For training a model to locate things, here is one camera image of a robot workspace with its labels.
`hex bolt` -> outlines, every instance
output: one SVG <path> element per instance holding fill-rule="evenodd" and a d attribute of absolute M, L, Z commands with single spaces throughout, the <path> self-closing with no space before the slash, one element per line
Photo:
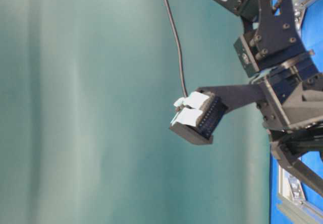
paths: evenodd
<path fill-rule="evenodd" d="M 288 24 L 288 23 L 285 23 L 284 25 L 283 25 L 283 29 L 284 30 L 286 30 L 286 29 L 289 29 L 291 26 L 290 26 L 290 24 Z"/>
<path fill-rule="evenodd" d="M 291 38 L 289 38 L 289 42 L 290 42 L 290 43 L 295 43 L 295 42 L 296 42 L 296 38 L 295 38 L 295 37 L 291 37 Z"/>
<path fill-rule="evenodd" d="M 261 50 L 261 54 L 262 55 L 267 55 L 268 54 L 268 49 L 264 48 L 263 50 Z"/>

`blue surface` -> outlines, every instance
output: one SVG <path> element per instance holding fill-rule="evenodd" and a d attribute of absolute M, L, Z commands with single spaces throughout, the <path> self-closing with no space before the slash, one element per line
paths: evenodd
<path fill-rule="evenodd" d="M 323 71 L 323 0 L 316 1 L 307 9 L 302 27 L 302 40 L 305 47 L 315 51 L 315 56 L 312 57 L 316 66 L 320 71 Z M 302 156 L 302 161 L 308 165 L 313 171 L 323 177 L 323 163 L 318 152 L 310 152 Z M 272 158 L 271 164 L 271 223 L 292 223 L 278 209 L 278 164 Z M 307 200 L 323 210 L 323 198 L 309 187 L 303 184 L 303 189 Z"/>

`bolt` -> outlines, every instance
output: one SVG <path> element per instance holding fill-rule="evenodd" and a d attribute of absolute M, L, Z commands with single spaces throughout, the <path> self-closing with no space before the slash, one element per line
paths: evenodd
<path fill-rule="evenodd" d="M 296 42 L 296 38 L 295 38 L 295 37 L 291 37 L 291 38 L 289 38 L 289 42 L 290 42 L 290 43 L 295 43 L 295 42 Z"/>
<path fill-rule="evenodd" d="M 261 59 L 262 59 L 262 55 L 261 55 L 261 53 L 257 53 L 256 54 L 256 59 L 258 60 L 258 61 L 260 61 Z"/>
<path fill-rule="evenodd" d="M 245 64 L 249 64 L 250 63 L 247 54 L 243 53 L 242 54 L 242 59 L 243 59 L 243 61 L 244 61 Z"/>
<path fill-rule="evenodd" d="M 262 55 L 267 55 L 267 53 L 268 53 L 268 49 L 264 48 L 263 50 L 261 50 Z"/>
<path fill-rule="evenodd" d="M 254 40 L 255 41 L 261 41 L 262 37 L 260 35 L 255 35 Z"/>
<path fill-rule="evenodd" d="M 292 183 L 292 188 L 293 189 L 298 189 L 297 185 L 295 183 Z"/>
<path fill-rule="evenodd" d="M 295 17 L 299 17 L 299 16 L 301 16 L 301 12 L 299 10 L 295 10 L 294 15 L 295 15 Z"/>
<path fill-rule="evenodd" d="M 286 30 L 286 29 L 289 29 L 291 26 L 288 24 L 288 23 L 285 23 L 283 25 L 283 29 Z"/>
<path fill-rule="evenodd" d="M 309 84 L 309 85 L 314 84 L 314 80 L 313 80 L 313 79 L 308 79 L 308 80 L 307 80 L 307 84 Z"/>
<path fill-rule="evenodd" d="M 298 197 L 299 197 L 299 192 L 294 192 L 294 196 L 295 196 L 296 198 L 298 198 Z"/>
<path fill-rule="evenodd" d="M 250 40 L 249 45 L 250 45 L 251 47 L 256 46 L 254 39 L 251 39 L 251 40 Z"/>

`green wall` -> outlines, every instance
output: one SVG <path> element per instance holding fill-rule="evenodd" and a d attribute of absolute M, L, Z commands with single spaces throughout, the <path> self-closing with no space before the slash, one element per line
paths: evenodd
<path fill-rule="evenodd" d="M 239 18 L 170 0 L 188 91 L 243 84 Z M 254 105 L 212 146 L 168 130 L 181 96 L 162 0 L 1 0 L 0 223 L 267 223 Z"/>

